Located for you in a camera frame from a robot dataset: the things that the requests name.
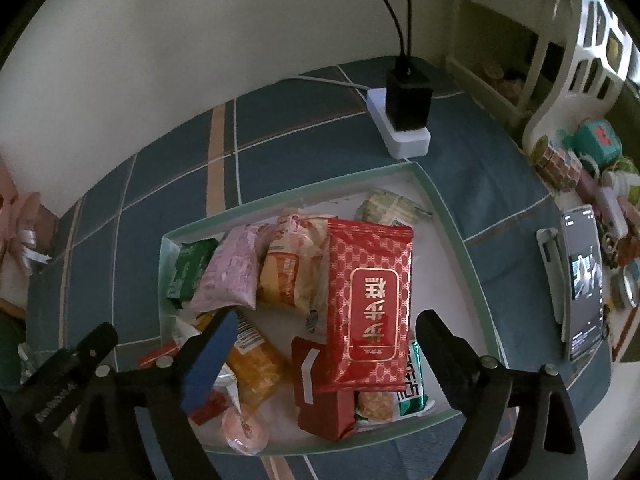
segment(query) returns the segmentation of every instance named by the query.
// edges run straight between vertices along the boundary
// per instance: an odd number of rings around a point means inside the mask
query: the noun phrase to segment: pink round candy
[[[222,416],[222,435],[229,447],[245,455],[260,453],[269,441],[269,431],[255,413],[245,419],[233,406]]]

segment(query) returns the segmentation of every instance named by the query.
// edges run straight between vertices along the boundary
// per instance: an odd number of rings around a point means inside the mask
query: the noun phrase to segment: black cable
[[[413,4],[411,0],[406,0],[406,56],[411,61],[411,22],[413,14]]]
[[[404,57],[404,38],[402,37],[402,29],[400,28],[398,17],[396,16],[393,8],[391,7],[389,0],[382,0],[382,1],[385,3],[386,8],[389,9],[389,13],[391,14],[391,17],[394,19],[394,24],[396,25],[396,30],[398,31],[398,38],[400,38],[400,56]]]

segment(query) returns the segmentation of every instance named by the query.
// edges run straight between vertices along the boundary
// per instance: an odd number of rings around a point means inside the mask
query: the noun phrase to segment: teal box
[[[566,141],[578,156],[592,156],[601,170],[612,164],[622,153],[620,139],[604,119],[584,122]]]

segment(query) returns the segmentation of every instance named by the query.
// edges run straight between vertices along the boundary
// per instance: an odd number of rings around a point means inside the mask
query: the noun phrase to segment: pink snack package
[[[229,305],[255,310],[260,264],[275,226],[251,224],[234,227],[213,253],[189,308],[209,312]]]

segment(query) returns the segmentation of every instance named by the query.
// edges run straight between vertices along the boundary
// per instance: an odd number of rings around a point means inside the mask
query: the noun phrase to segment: smartphone
[[[570,282],[562,339],[566,357],[575,361],[602,339],[604,320],[600,240],[591,206],[563,212],[561,233]]]

